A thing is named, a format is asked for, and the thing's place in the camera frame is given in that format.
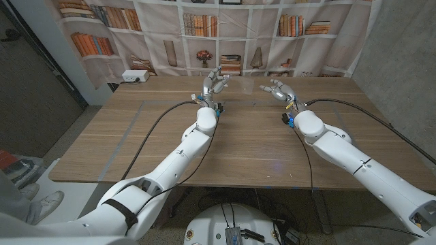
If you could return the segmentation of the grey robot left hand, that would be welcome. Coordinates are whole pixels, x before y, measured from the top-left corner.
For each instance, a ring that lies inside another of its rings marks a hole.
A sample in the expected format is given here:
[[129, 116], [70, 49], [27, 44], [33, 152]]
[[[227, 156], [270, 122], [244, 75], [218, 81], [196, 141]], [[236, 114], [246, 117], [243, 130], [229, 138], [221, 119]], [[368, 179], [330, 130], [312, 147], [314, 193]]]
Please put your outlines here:
[[213, 102], [213, 95], [220, 93], [229, 82], [229, 76], [220, 76], [221, 66], [214, 68], [203, 80], [201, 96], [209, 104]]

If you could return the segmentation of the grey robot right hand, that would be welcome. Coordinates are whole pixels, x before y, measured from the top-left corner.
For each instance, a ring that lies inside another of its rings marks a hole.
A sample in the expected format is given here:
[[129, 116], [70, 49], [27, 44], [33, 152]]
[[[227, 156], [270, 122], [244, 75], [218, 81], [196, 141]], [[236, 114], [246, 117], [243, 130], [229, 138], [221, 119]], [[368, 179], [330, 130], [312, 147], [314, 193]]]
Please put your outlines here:
[[273, 83], [273, 86], [260, 85], [259, 88], [270, 93], [276, 100], [286, 102], [287, 109], [293, 107], [298, 110], [298, 100], [294, 90], [280, 80], [271, 79], [270, 82]]

